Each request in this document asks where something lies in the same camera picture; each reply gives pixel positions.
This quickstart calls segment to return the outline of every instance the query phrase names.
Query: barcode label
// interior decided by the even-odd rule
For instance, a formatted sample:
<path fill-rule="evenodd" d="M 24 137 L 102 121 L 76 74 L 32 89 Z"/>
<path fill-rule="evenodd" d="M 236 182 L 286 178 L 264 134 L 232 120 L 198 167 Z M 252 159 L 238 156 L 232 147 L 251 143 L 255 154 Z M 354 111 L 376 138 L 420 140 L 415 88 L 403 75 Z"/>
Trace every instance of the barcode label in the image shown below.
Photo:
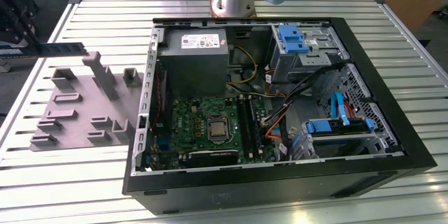
<path fill-rule="evenodd" d="M 271 75 L 270 74 L 267 74 L 267 83 L 272 83 L 272 77 L 271 77 Z"/>
<path fill-rule="evenodd" d="M 280 143 L 280 145 L 279 145 L 279 150 L 283 152 L 283 154 L 287 155 L 287 153 L 288 153 L 288 148 L 286 147 L 286 145 L 284 145 L 283 143 Z"/>

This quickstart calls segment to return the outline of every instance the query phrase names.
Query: orange wire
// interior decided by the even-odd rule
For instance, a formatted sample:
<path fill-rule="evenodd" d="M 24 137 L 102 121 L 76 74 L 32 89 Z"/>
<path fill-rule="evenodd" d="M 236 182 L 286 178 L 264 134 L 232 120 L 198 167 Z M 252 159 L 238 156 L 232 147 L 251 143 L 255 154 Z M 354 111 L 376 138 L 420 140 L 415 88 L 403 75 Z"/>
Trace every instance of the orange wire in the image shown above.
<path fill-rule="evenodd" d="M 267 132 L 266 135 L 264 135 L 264 137 L 268 137 L 268 136 L 270 136 L 271 131 L 274 130 L 275 126 L 279 124 L 282 118 L 286 116 L 287 111 L 288 111 L 288 110 L 286 110 L 286 112 L 282 114 L 282 116 L 279 116 L 278 120 L 274 122 L 274 124 L 272 124 L 272 126 L 271 126 L 268 132 Z"/>
<path fill-rule="evenodd" d="M 271 85 L 271 84 L 267 83 L 267 85 L 266 85 L 266 87 L 264 87 L 264 92 L 266 92 L 267 95 L 275 95 L 275 93 L 270 93 L 270 92 L 268 92 L 270 85 Z"/>
<path fill-rule="evenodd" d="M 355 112 L 354 112 L 354 109 L 352 109 L 351 105 L 348 104 L 348 102 L 344 102 L 344 105 L 346 105 L 346 107 L 347 107 L 350 116 L 351 116 L 352 118 L 355 118 L 356 115 L 355 115 Z"/>
<path fill-rule="evenodd" d="M 279 136 L 267 136 L 267 138 L 282 140 L 282 137 Z"/>

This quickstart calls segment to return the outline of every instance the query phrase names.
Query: aluminum workbench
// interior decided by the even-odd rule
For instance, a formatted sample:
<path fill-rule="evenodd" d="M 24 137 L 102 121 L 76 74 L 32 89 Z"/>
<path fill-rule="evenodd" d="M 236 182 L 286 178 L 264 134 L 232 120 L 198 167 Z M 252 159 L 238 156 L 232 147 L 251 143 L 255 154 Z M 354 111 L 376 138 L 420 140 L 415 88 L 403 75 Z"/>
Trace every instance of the aluminum workbench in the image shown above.
<path fill-rule="evenodd" d="M 387 5 L 372 0 L 256 0 L 262 17 L 343 17 L 439 164 L 356 198 L 158 218 L 122 195 L 128 147 L 31 152 L 55 67 L 92 74 L 82 57 L 39 59 L 0 129 L 0 223 L 447 223 L 448 76 Z M 80 41 L 114 73 L 144 70 L 155 17 L 207 17 L 208 0 L 83 0 L 51 42 Z"/>

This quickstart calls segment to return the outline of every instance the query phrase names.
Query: blue plastic tab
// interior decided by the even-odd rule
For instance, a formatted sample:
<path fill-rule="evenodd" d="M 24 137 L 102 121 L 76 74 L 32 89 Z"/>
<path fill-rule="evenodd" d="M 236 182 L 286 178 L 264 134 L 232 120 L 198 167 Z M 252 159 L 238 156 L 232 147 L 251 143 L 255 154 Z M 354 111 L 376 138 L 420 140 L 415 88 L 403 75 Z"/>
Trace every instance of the blue plastic tab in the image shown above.
<path fill-rule="evenodd" d="M 375 123 L 374 123 L 372 119 L 370 119 L 370 118 L 366 119 L 366 125 L 370 128 L 370 130 L 374 131 L 374 129 L 375 129 Z"/>
<path fill-rule="evenodd" d="M 330 122 L 327 120 L 312 121 L 307 123 L 308 133 L 331 132 Z"/>
<path fill-rule="evenodd" d="M 314 124 L 312 123 L 307 123 L 307 131 L 308 133 L 314 133 L 315 132 L 315 127 L 314 127 Z"/>
<path fill-rule="evenodd" d="M 310 52 L 310 47 L 303 42 L 303 34 L 296 25 L 279 25 L 279 35 L 288 54 Z"/>
<path fill-rule="evenodd" d="M 338 118 L 340 117 L 343 119 L 343 124 L 350 125 L 350 120 L 347 118 L 346 114 L 346 107 L 344 107 L 344 97 L 340 92 L 335 92 L 332 97 L 331 97 L 331 117 Z"/>
<path fill-rule="evenodd" d="M 314 121 L 312 124 L 315 126 L 316 133 L 331 132 L 331 126 L 328 121 Z"/>

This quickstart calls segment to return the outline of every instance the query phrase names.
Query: gray foam holder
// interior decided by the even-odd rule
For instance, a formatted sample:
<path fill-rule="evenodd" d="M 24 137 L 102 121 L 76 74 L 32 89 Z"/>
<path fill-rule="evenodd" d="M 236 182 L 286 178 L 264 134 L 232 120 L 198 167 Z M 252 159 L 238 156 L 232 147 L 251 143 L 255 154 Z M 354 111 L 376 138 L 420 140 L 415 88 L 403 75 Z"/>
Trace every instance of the gray foam holder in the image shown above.
<path fill-rule="evenodd" d="M 70 68 L 56 69 L 56 88 L 31 139 L 31 151 L 126 145 L 134 138 L 143 73 L 127 69 L 123 74 L 111 74 L 99 61 L 94 67 L 94 73 L 104 71 L 100 82 L 96 76 L 75 76 Z M 116 93 L 114 100 L 102 85 L 108 85 L 110 95 Z"/>

